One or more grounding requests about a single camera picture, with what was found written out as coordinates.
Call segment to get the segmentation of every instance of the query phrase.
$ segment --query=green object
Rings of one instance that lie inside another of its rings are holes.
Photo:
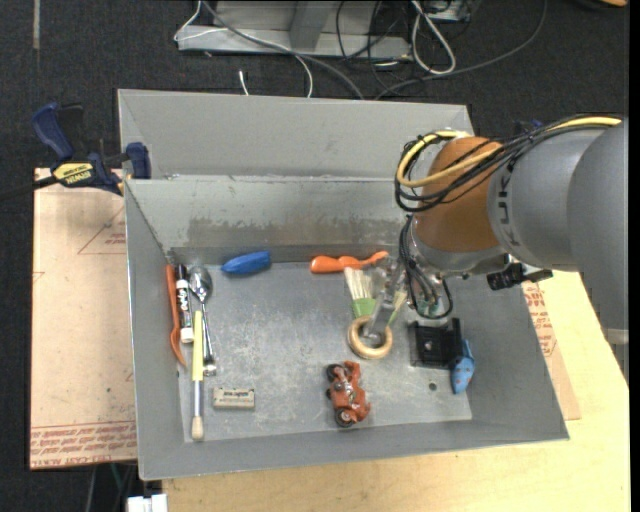
[[[355,318],[371,315],[375,306],[376,299],[372,298],[356,299],[351,303],[351,309],[353,309],[353,316]]]

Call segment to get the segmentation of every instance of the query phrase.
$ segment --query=blue plastic object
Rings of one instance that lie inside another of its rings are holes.
[[[271,253],[258,251],[232,258],[222,265],[221,270],[227,274],[253,274],[271,265]]]
[[[151,178],[151,162],[149,161],[149,151],[142,142],[132,142],[125,150],[131,165],[133,166],[133,177],[136,179]]]
[[[475,360],[471,355],[469,342],[462,340],[462,356],[456,357],[450,364],[451,368],[451,386],[454,394],[461,393],[471,382],[473,372],[476,368]]]
[[[113,192],[114,194],[120,195],[118,183],[120,183],[122,180],[118,177],[117,174],[114,174],[104,167],[100,155],[98,153],[89,153],[87,155],[87,159],[91,162],[94,169],[96,170],[96,178],[91,182],[90,185],[87,186],[99,188],[101,190],[106,190],[107,192]]]
[[[73,156],[73,146],[58,124],[56,102],[48,103],[31,117],[31,125],[38,138],[56,152],[61,162]]]

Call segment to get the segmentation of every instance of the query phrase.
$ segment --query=yellow cable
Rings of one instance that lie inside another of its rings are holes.
[[[569,128],[571,126],[582,126],[582,125],[587,125],[587,124],[602,124],[604,126],[615,126],[617,124],[619,124],[621,121],[620,119],[617,119],[615,117],[605,117],[605,116],[593,116],[593,117],[584,117],[581,119],[573,119],[571,121],[567,121],[565,123],[559,124],[558,126],[553,126],[551,128],[549,128],[546,131],[554,131],[554,130],[558,130],[561,128]],[[469,136],[468,134],[465,134],[464,132],[453,132],[453,131],[441,131],[441,132],[435,132],[435,133],[430,133],[425,135],[420,141],[418,141],[408,152],[407,154],[402,158],[402,160],[400,161],[400,163],[398,164],[398,169],[396,171],[396,179],[398,180],[398,183],[400,183],[401,185],[404,185],[405,187],[409,187],[409,188],[417,188],[417,187],[423,187],[429,183],[432,183],[440,178],[443,178],[445,176],[448,176],[449,174],[453,174],[454,172],[459,171],[460,169],[464,169],[466,167],[470,167],[478,162],[481,162],[487,158],[489,158],[490,156],[493,156],[495,153],[497,153],[498,151],[500,151],[501,147],[498,147],[496,149],[492,149],[489,151],[484,151],[483,153],[480,153],[479,155],[476,155],[474,157],[468,158],[456,165],[452,165],[451,167],[445,167],[442,171],[440,171],[438,174],[434,174],[432,176],[427,176],[426,178],[422,178],[419,180],[407,180],[404,177],[404,173],[405,173],[405,169],[407,167],[407,165],[409,164],[409,161],[411,160],[411,158],[418,152],[421,151],[423,147],[428,146],[431,142],[433,142],[436,138],[441,137],[441,138],[455,138],[455,137],[464,137],[464,136]]]

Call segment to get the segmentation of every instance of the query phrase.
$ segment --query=black carpet floor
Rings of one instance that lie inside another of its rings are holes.
[[[459,66],[521,44],[535,30],[543,4],[483,0],[464,33],[449,31]],[[178,52],[172,36],[194,2],[43,1],[39,50],[33,48],[33,5],[4,0],[0,6],[0,190],[28,184],[35,166],[54,161],[30,126],[32,113],[51,100],[82,103],[87,138],[102,139],[109,152],[118,147],[119,88],[242,94],[242,69],[252,94],[304,94],[304,72],[291,57]],[[389,101],[466,104],[484,135],[509,135],[517,121],[628,113],[629,18],[628,7],[548,0],[537,37],[515,56],[409,88],[403,91],[408,97]],[[367,65],[336,65],[368,98],[381,91]],[[316,96],[352,97],[323,69],[312,71]],[[393,83],[391,75],[380,78]],[[0,203],[0,510],[83,510],[91,468],[30,472],[27,465],[32,226],[31,196]]]

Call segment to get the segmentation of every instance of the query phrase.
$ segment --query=blue handle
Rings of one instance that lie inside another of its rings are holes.
[[[58,124],[56,112],[58,104],[49,103],[38,110],[31,118],[31,125],[38,138],[56,152],[62,162],[73,156],[73,146]]]
[[[269,265],[271,265],[271,253],[269,251],[258,251],[230,259],[222,265],[221,270],[227,274],[253,274],[267,268]]]

